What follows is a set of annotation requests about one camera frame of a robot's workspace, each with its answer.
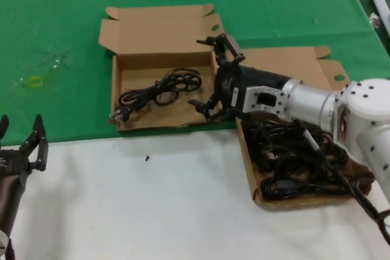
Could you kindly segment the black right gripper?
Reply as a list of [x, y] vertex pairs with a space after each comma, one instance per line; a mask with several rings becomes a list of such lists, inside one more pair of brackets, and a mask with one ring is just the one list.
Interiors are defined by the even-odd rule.
[[[218, 66], [238, 66], [246, 59], [236, 40], [226, 33], [196, 40], [196, 43], [213, 47]], [[227, 51], [231, 53], [232, 61], [227, 59]], [[266, 86], [282, 90], [288, 80], [288, 76], [242, 65], [232, 70], [220, 67], [214, 83], [216, 95], [211, 95], [207, 102], [191, 99], [188, 103], [194, 106], [207, 122], [212, 122], [224, 115], [224, 110], [215, 110], [219, 101], [222, 102], [223, 109], [229, 108], [233, 113], [248, 113], [259, 110], [263, 105], [275, 106], [277, 103], [275, 94], [261, 93], [251, 88]]]

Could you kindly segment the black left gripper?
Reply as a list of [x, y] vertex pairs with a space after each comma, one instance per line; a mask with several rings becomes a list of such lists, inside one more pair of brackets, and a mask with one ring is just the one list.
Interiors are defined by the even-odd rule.
[[[6, 114], [0, 120], [0, 141], [9, 127]], [[31, 153], [38, 149], [37, 159], [29, 161]], [[26, 181], [33, 170], [45, 171], [48, 160], [48, 142], [43, 118], [36, 115], [32, 133], [19, 147], [20, 150], [1, 150], [1, 231], [11, 233], [18, 212]]]

